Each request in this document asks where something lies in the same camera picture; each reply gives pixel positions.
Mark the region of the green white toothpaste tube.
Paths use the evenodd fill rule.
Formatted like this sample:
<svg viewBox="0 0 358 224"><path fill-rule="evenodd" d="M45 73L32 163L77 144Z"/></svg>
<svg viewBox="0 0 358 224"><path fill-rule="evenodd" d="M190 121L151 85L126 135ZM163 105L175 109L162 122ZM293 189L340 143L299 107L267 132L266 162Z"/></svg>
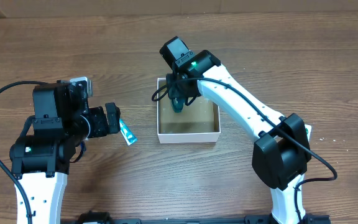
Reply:
<svg viewBox="0 0 358 224"><path fill-rule="evenodd" d="M134 144L137 141L136 136L133 134L133 132L127 127L125 122L120 119L119 120L121 134L124 137L126 143L128 146Z"/></svg>

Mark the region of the white cardboard box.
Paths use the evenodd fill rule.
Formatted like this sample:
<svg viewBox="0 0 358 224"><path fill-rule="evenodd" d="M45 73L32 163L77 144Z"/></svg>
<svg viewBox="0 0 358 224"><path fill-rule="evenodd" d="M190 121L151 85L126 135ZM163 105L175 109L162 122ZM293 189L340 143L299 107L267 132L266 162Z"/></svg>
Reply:
<svg viewBox="0 0 358 224"><path fill-rule="evenodd" d="M221 134L219 107L199 97L180 113L168 97L157 102L157 136L161 144L216 142Z"/></svg>

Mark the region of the green white floss packet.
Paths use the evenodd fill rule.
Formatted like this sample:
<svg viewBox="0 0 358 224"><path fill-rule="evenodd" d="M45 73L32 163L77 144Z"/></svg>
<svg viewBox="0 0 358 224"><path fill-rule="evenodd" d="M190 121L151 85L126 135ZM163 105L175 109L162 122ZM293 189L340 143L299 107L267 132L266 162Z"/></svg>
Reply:
<svg viewBox="0 0 358 224"><path fill-rule="evenodd" d="M312 127L308 124L305 125L305 129L306 129L306 135L307 135L307 139L308 141L310 141L311 139L311 131L312 131Z"/></svg>

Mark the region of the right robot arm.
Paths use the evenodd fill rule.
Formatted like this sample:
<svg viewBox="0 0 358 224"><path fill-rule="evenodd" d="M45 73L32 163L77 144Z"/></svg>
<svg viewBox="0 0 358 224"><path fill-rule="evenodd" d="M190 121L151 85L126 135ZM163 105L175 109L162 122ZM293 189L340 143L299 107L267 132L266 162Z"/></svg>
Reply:
<svg viewBox="0 0 358 224"><path fill-rule="evenodd" d="M171 68L167 90L174 112L205 97L221 107L253 139L252 167L270 188L272 223L304 223L301 186L307 163L309 132L296 114L286 117L275 111L235 81L210 51L192 52L177 36L159 50Z"/></svg>

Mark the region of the blue liquid bottle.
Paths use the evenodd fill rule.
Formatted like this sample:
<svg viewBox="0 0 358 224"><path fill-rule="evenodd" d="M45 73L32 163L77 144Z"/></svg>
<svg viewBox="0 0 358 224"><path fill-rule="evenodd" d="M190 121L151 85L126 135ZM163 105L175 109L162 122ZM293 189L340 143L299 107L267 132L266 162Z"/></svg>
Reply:
<svg viewBox="0 0 358 224"><path fill-rule="evenodd" d="M184 98L173 98L171 99L171 104L173 111L175 113L181 113L183 110L183 107L185 105L185 99Z"/></svg>

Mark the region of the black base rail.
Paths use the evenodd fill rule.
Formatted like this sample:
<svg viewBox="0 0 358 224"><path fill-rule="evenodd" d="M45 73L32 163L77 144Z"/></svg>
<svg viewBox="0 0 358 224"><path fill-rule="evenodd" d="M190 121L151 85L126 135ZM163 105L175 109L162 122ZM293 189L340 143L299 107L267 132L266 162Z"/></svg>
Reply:
<svg viewBox="0 0 358 224"><path fill-rule="evenodd" d="M274 224L272 215L247 215L244 218L201 218L201 219L164 219L141 220L139 218L113 219L108 212L83 213L71 223L106 223L106 224Z"/></svg>

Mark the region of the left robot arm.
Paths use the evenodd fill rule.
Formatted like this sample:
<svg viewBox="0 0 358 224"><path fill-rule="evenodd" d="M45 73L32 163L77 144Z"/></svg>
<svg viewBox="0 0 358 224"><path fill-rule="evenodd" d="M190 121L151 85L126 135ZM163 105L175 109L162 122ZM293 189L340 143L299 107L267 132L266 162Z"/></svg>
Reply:
<svg viewBox="0 0 358 224"><path fill-rule="evenodd" d="M34 133L22 133L10 150L12 173L24 192L17 194L17 222L60 223L70 164L85 139L120 131L114 103L90 108L89 81L74 79L37 85L33 90Z"/></svg>

